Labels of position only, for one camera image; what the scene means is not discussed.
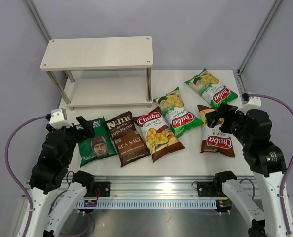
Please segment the brown Kettle sea salt bag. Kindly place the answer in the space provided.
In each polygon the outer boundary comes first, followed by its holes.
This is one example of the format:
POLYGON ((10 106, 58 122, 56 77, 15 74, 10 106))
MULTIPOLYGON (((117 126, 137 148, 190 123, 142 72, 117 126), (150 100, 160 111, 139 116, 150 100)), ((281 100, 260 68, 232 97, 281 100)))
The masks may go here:
POLYGON ((121 167, 150 155, 143 138, 136 131, 131 111, 105 121, 104 125, 115 143, 121 167))

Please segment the brown Chuba cassava chips bag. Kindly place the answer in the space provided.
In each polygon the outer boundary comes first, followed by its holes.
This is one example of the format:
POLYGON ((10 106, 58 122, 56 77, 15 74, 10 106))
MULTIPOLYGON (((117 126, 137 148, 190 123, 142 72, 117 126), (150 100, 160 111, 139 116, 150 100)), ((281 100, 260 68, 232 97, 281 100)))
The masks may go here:
POLYGON ((159 107, 146 115, 133 117, 132 121, 140 128, 153 162, 185 148, 169 128, 159 107))

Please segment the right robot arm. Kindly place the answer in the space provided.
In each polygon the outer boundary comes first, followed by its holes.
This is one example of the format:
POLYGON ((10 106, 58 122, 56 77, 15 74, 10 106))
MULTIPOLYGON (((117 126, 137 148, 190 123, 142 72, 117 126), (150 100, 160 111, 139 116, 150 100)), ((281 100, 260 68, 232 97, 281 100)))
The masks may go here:
POLYGON ((208 127, 220 118, 223 133, 232 134, 243 146, 243 156, 254 174, 263 209, 241 188, 231 171, 217 173, 213 191, 226 195, 246 221, 251 237, 293 237, 293 216, 283 178, 287 168, 283 152, 270 141, 272 122, 267 112, 259 109, 240 111, 236 106, 222 103, 205 115, 208 127))

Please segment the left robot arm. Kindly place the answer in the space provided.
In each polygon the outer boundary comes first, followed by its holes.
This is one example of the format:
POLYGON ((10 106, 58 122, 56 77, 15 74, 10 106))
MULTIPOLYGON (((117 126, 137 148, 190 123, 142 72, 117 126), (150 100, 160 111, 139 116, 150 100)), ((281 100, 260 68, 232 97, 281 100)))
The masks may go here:
POLYGON ((53 210, 50 209, 68 172, 76 145, 95 135, 90 121, 82 116, 76 119, 82 126, 81 130, 74 124, 63 125, 59 129, 46 126, 49 133, 29 180, 29 207, 25 214, 28 226, 21 226, 24 237, 57 237, 77 202, 84 196, 91 196, 95 191, 94 176, 78 171, 73 175, 59 204, 53 210))

